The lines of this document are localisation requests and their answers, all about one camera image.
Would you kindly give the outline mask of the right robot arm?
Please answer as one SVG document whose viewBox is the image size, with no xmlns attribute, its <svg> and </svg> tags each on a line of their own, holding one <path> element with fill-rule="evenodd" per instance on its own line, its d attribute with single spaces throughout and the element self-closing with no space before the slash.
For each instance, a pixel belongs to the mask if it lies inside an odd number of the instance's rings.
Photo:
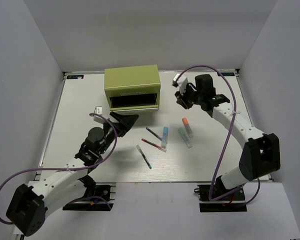
<svg viewBox="0 0 300 240">
<path fill-rule="evenodd" d="M 216 195 L 226 200 L 234 188 L 242 186 L 281 168 L 280 141 L 274 134 L 266 134 L 237 111 L 232 101 L 224 94 L 217 94 L 210 74 L 195 77 L 195 84 L 181 74 L 172 81 L 178 90 L 177 103 L 184 109 L 198 105 L 208 115 L 223 125 L 242 148 L 238 166 L 216 179 Z"/>
</svg>

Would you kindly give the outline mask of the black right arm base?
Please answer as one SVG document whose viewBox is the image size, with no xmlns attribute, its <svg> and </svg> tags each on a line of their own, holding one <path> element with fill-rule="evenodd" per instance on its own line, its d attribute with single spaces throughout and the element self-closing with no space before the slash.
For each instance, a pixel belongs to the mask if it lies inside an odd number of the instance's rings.
<svg viewBox="0 0 300 240">
<path fill-rule="evenodd" d="M 201 213 L 239 213 L 247 211 L 246 196 L 242 188 L 217 201 L 209 200 L 209 190 L 209 184 L 198 185 L 193 190 L 194 194 L 198 196 Z"/>
</svg>

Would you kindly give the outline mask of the green metal drawer chest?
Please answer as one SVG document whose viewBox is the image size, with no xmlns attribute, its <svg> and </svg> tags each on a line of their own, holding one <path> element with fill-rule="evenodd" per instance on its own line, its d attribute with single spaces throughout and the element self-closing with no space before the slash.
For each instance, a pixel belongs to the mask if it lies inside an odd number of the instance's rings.
<svg viewBox="0 0 300 240">
<path fill-rule="evenodd" d="M 141 65 L 104 70 L 104 93 L 111 112 L 136 114 L 160 108 L 158 66 Z"/>
</svg>

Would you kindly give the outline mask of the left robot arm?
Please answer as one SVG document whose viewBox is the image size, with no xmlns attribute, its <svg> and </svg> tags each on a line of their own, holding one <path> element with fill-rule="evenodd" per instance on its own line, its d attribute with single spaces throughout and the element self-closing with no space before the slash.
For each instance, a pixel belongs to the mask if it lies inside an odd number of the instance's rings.
<svg viewBox="0 0 300 240">
<path fill-rule="evenodd" d="M 103 154 L 136 123 L 139 115 L 111 112 L 116 121 L 105 119 L 102 127 L 93 127 L 78 153 L 63 168 L 43 180 L 20 185 L 14 192 L 6 216 L 26 237 L 35 234 L 46 218 L 73 200 L 95 196 L 96 183 L 90 177 L 98 165 L 107 160 Z"/>
</svg>

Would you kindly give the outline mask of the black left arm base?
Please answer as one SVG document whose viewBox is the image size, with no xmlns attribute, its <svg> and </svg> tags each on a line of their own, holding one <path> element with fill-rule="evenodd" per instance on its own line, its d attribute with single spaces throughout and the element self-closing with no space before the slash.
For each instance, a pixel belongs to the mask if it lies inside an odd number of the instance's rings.
<svg viewBox="0 0 300 240">
<path fill-rule="evenodd" d="M 115 183 L 97 183 L 85 191 L 83 197 L 66 204 L 63 211 L 110 212 L 116 197 Z"/>
</svg>

